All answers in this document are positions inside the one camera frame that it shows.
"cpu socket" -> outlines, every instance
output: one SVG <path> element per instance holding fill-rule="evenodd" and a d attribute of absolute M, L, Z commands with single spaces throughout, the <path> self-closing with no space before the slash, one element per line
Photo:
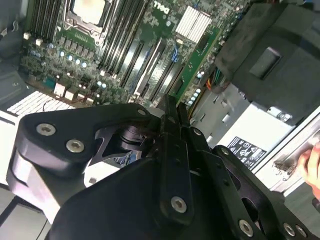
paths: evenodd
<path fill-rule="evenodd" d="M 103 44 L 112 19 L 113 0 L 65 0 L 63 27 L 75 28 Z"/>

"black metal arm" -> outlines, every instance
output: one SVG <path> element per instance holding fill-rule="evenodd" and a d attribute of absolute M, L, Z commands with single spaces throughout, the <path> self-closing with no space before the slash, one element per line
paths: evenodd
<path fill-rule="evenodd" d="M 318 239 L 224 146 L 212 151 L 184 104 L 138 104 L 21 119 L 7 182 L 41 208 L 48 240 Z M 89 188 L 83 172 L 129 151 L 141 159 Z"/>

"silver screw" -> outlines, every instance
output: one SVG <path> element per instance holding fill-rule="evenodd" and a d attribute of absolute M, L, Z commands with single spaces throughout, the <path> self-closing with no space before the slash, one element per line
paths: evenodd
<path fill-rule="evenodd" d="M 193 131 L 195 132 L 195 134 L 201 136 L 201 132 L 198 129 L 195 128 L 195 129 L 193 129 Z"/>
<path fill-rule="evenodd" d="M 48 123 L 41 123 L 38 126 L 36 126 L 36 131 L 38 134 L 41 134 L 43 136 L 51 136 L 56 133 L 56 128 Z"/>
<path fill-rule="evenodd" d="M 294 237 L 296 235 L 294 229 L 288 223 L 284 223 L 283 227 L 290 236 Z"/>
<path fill-rule="evenodd" d="M 179 196 L 171 198 L 171 206 L 180 214 L 184 214 L 187 211 L 186 202 Z"/>
<path fill-rule="evenodd" d="M 305 238 L 307 237 L 307 234 L 302 227 L 300 227 L 299 225 L 295 225 L 295 227 L 302 236 L 304 236 Z"/>
<path fill-rule="evenodd" d="M 66 142 L 66 148 L 72 153 L 81 153 L 85 150 L 85 145 L 82 141 L 77 139 L 71 139 Z"/>
<path fill-rule="evenodd" d="M 250 226 L 250 224 L 246 221 L 241 219 L 239 221 L 239 227 L 241 229 L 241 231 L 247 235 L 249 238 L 252 238 L 254 235 L 254 230 L 252 229 L 252 227 Z"/>
<path fill-rule="evenodd" d="M 143 110 L 141 110 L 141 109 L 138 110 L 138 113 L 140 113 L 140 114 L 143 115 L 143 116 L 146 115 L 145 111 L 143 111 Z"/>
<path fill-rule="evenodd" d="M 168 117 L 168 119 L 169 119 L 169 121 L 172 122 L 173 124 L 176 123 L 175 119 L 174 119 L 172 116 Z"/>
<path fill-rule="evenodd" d="M 225 148 L 221 148 L 221 152 L 223 152 L 225 155 L 229 155 L 228 150 Z"/>

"green circuit board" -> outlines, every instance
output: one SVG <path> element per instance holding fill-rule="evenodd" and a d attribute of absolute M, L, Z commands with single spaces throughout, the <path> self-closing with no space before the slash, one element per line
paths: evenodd
<path fill-rule="evenodd" d="M 98 39 L 96 32 L 79 24 L 85 16 L 77 16 L 75 6 L 81 9 L 81 1 L 29 1 L 20 64 L 30 85 L 51 95 L 57 95 L 56 87 L 62 85 L 65 90 L 59 98 L 76 107 L 127 102 L 155 107 L 165 93 L 190 105 L 200 88 L 195 79 L 214 64 L 248 4 L 91 0 L 104 4 L 104 21 L 103 17 L 96 25 L 84 21 L 83 26 L 102 29 Z M 72 99 L 65 95 L 69 89 Z"/>

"warning label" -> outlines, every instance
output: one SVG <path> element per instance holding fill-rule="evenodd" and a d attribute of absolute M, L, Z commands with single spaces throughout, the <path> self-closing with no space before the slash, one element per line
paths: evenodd
<path fill-rule="evenodd" d="M 240 137 L 235 137 L 227 146 L 234 155 L 249 169 L 253 169 L 267 153 L 265 150 L 247 142 Z"/>

